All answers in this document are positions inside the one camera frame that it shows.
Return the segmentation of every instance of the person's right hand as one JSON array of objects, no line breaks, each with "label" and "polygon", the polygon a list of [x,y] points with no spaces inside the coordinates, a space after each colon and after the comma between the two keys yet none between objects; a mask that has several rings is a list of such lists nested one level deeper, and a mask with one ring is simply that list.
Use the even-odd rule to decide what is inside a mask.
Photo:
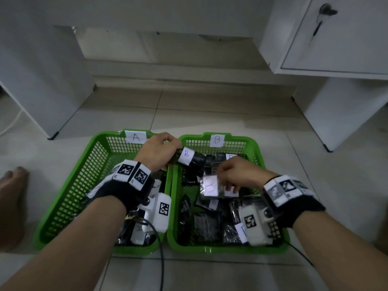
[{"label": "person's right hand", "polygon": [[226,187],[247,187],[263,189],[264,185],[273,177],[278,176],[269,170],[249,162],[239,156],[224,161],[217,170],[218,180]]}]

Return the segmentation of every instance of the person's left hand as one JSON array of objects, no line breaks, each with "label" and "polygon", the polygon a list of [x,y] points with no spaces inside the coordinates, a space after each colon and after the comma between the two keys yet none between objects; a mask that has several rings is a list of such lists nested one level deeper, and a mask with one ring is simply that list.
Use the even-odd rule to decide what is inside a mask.
[{"label": "person's left hand", "polygon": [[137,153],[135,161],[141,162],[152,172],[160,169],[166,170],[167,162],[172,158],[177,149],[182,148],[181,140],[169,133],[160,133],[152,136],[145,142]]}]

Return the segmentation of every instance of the basket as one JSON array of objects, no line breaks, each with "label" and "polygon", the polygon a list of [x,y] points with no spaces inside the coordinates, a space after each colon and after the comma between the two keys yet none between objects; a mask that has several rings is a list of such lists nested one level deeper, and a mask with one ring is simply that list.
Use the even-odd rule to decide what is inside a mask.
[{"label": "basket", "polygon": [[[154,134],[148,130],[147,139]],[[33,246],[36,250],[43,249],[59,231],[68,225],[74,218],[74,214],[83,210],[81,202],[87,194],[96,186],[109,171],[124,159],[133,160],[142,144],[131,144],[125,140],[125,131],[101,132],[95,135],[89,142],[82,156],[65,181],[56,200],[51,205],[45,216],[40,221],[33,237]],[[171,174],[167,176],[165,193],[170,195]],[[158,249],[156,240],[149,246],[115,246],[114,254],[147,255]]]},{"label": "basket", "polygon": [[[223,147],[209,147],[211,135],[225,135]],[[265,168],[263,157],[261,156],[257,143],[248,137],[233,137],[229,133],[203,133],[202,135],[183,135],[180,137],[183,146],[191,148],[203,154],[214,154],[216,152],[226,152],[230,154],[246,154],[249,161]],[[194,204],[199,192],[198,186],[182,186],[182,171],[180,166],[175,165],[169,168],[172,171],[172,190],[171,190],[171,212],[167,230],[168,244],[172,250],[186,254],[204,254],[204,253],[241,253],[241,254],[280,254],[286,251],[288,245],[283,241],[289,242],[289,236],[286,229],[282,229],[282,238],[276,246],[246,246],[246,245],[224,245],[220,242],[207,244],[196,244],[191,237],[188,246],[182,246],[177,243],[178,237],[178,207],[182,197],[186,194],[190,198],[191,204]],[[259,194],[259,190],[252,190],[254,194]],[[203,209],[191,206],[191,212],[202,212]]]}]

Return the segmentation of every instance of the cable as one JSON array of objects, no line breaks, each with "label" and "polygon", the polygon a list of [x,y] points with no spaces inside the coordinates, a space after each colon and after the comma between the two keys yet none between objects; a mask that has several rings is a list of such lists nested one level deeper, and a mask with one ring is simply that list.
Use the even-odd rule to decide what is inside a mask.
[{"label": "cable", "polygon": [[9,126],[7,126],[5,128],[5,130],[3,130],[2,132],[0,132],[0,136],[4,135],[7,131],[9,131],[9,129],[11,129],[11,127],[13,127],[15,125],[15,123],[17,122],[17,120],[19,119],[19,117],[21,116],[23,110],[20,110],[19,113],[17,114],[17,116],[15,117],[14,121],[11,122],[11,124]]},{"label": "cable", "polygon": [[162,241],[160,240],[159,234],[156,231],[154,225],[151,224],[151,222],[149,222],[148,220],[146,220],[145,218],[142,218],[140,216],[134,216],[133,220],[141,223],[142,225],[149,225],[152,228],[152,230],[154,231],[154,233],[156,234],[156,238],[158,239],[158,243],[159,243],[160,260],[162,262],[162,278],[160,279],[160,291],[163,291],[163,283],[164,283],[164,256],[163,256]]},{"label": "cable", "polygon": [[315,266],[313,265],[313,263],[306,257],[306,255],[304,255],[298,248],[296,248],[294,245],[292,245],[290,242],[284,240],[284,242],[286,242],[288,245],[290,245],[293,249],[295,249],[300,255],[302,255],[304,257],[305,260],[308,261],[309,264],[311,264],[312,267],[315,268]]}]

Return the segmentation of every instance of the forearm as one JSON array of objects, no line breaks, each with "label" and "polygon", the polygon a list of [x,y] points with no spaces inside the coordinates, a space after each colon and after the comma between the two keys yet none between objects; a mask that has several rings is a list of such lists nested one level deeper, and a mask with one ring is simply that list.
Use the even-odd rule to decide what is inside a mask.
[{"label": "forearm", "polygon": [[326,212],[305,211],[293,229],[332,290],[385,290],[388,257]]},{"label": "forearm", "polygon": [[93,290],[125,213],[115,197],[97,198],[0,290]]}]

